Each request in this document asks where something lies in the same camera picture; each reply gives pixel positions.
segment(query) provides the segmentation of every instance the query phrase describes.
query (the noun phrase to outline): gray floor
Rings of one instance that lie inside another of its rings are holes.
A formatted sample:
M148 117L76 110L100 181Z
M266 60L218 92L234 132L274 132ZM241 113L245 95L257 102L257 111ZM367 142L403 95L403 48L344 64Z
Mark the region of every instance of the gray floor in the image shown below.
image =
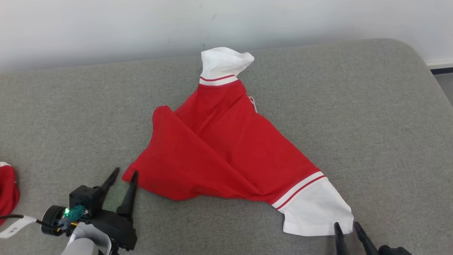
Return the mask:
M453 105L453 73L451 74L438 74L434 76L442 88L450 103Z

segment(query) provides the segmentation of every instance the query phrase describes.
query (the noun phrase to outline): white drawstring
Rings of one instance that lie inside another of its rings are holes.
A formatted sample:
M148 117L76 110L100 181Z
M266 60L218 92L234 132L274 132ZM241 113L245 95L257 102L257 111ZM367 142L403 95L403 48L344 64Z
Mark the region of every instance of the white drawstring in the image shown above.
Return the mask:
M253 108L255 109L255 113L258 113L258 110L256 109L255 100L251 96L248 96L248 97L249 97L250 102L252 102L252 104L253 104Z

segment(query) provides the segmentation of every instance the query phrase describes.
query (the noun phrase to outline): red stripe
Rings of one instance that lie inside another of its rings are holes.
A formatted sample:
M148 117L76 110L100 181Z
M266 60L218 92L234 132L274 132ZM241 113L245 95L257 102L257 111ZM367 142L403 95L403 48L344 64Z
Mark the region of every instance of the red stripe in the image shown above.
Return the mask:
M217 79L212 79L212 80L209 80L209 79L205 79L203 77L200 76L200 78L204 81L207 81L207 82L213 82L213 81L218 81L218 80L222 80L222 79L225 79L225 78L229 78L229 77L232 77L234 76L234 74L231 74L231 75L228 75L228 76L225 76L225 77L222 77L222 78L217 78Z
M323 176L320 176L320 177L318 177L318 178L316 178L316 179L310 181L309 183L303 185L300 189L298 189L296 192L294 192L294 194L291 195L291 196L288 198L288 200L285 201L285 203L283 203L282 205L280 205L279 207L277 207L277 210L280 209L280 208L282 208L284 205L286 205L286 203L288 203L288 202L291 200L291 198L293 198L297 193L299 193L299 191L303 190L306 186L308 186L308 185L310 185L311 183L313 183L313 182L315 182L315 181L317 181L317 180L319 180L319 179L321 179L321 178L324 178L324 177L325 177L324 175L323 175Z

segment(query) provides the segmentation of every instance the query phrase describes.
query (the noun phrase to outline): red fabric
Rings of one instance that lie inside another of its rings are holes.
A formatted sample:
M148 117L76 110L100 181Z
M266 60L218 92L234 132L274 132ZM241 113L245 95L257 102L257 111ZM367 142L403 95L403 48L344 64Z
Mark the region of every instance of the red fabric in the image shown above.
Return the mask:
M12 166L0 167L0 215L11 214L19 202L19 190L15 183L16 174ZM0 226L6 219L0 220Z
M174 112L158 107L149 146L123 179L134 170L140 187L173 200L207 195L270 204L319 171L254 111L240 80L200 84Z

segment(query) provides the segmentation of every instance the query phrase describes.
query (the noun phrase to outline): black cable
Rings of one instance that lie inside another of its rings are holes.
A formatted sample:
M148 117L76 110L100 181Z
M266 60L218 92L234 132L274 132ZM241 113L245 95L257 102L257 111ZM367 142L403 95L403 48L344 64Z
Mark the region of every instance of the black cable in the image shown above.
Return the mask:
M10 214L10 215L3 215L3 216L0 216L0 220L2 220L2 219L10 219L10 218L19 218L19 219L23 219L24 216L23 216L23 215L20 215L20 214ZM49 224L47 224L47 223L44 223L44 222L42 222L42 221L40 221L40 220L38 220L38 219L37 219L35 222L38 223L38 224L40 224L40 225L43 225L43 226L45 226L45 227L47 227L47 228L50 228L50 229L59 229L59 228L61 228L62 226L64 226L64 224L60 224L60 225L54 227L54 226L51 226L51 225L49 225Z

